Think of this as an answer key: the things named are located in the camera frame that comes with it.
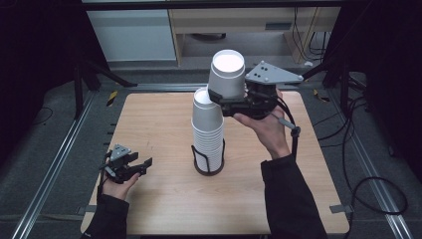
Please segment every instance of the person's left hand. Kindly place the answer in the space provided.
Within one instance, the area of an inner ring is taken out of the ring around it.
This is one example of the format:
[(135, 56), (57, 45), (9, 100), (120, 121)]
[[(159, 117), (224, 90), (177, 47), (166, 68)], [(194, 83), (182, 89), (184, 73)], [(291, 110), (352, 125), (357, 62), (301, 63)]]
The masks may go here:
[(129, 192), (130, 188), (137, 182), (140, 177), (140, 173), (136, 173), (130, 180), (118, 184), (111, 180), (106, 180), (105, 184), (103, 185), (103, 194), (118, 198), (120, 200), (126, 200), (127, 193)]

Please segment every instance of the stack of paper cups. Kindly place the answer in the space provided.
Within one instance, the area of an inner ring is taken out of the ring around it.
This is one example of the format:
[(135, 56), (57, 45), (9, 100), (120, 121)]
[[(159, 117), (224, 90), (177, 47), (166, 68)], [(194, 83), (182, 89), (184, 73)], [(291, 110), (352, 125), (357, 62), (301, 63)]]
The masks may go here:
[(196, 169), (204, 175), (218, 173), (224, 165), (224, 119), (220, 106), (211, 102), (206, 88), (194, 94), (192, 129)]

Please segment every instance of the tripod leg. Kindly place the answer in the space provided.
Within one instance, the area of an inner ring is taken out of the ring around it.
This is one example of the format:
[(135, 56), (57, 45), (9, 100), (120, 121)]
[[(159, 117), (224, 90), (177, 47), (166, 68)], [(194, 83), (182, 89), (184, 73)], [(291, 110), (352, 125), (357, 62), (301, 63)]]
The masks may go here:
[(82, 78), (80, 75), (79, 66), (74, 69), (74, 80), (75, 80), (75, 100), (77, 110), (75, 112), (75, 120), (81, 115), (82, 109), (84, 108), (84, 96), (82, 93)]

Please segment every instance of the human hand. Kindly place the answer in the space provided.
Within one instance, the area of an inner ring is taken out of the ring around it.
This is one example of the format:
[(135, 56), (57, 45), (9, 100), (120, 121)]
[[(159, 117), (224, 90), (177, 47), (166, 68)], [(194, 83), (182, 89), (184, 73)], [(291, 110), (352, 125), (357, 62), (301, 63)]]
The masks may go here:
[[(280, 98), (283, 94), (277, 91)], [(271, 114), (261, 120), (251, 119), (242, 114), (234, 114), (233, 118), (244, 126), (251, 128), (261, 144), (270, 153), (272, 159), (291, 154), (286, 141), (285, 126), (279, 123), (278, 118), (283, 118), (285, 113), (276, 107)]]
[(118, 198), (120, 200), (126, 200), (127, 193), (130, 188), (137, 182), (140, 177), (140, 173), (136, 173), (130, 178), (130, 180), (118, 184), (111, 180), (106, 179), (103, 185), (103, 194)]

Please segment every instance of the black pole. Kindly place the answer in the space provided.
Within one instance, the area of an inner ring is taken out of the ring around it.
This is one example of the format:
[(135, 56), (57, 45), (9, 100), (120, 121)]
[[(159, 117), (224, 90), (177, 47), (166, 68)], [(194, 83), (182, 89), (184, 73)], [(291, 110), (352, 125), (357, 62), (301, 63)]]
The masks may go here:
[(159, 9), (217, 9), (217, 8), (295, 8), (295, 7), (343, 7), (367, 0), (198, 0), (198, 1), (160, 1), (160, 2), (111, 2), (61, 4), (62, 8), (85, 11), (114, 10), (159, 10)]

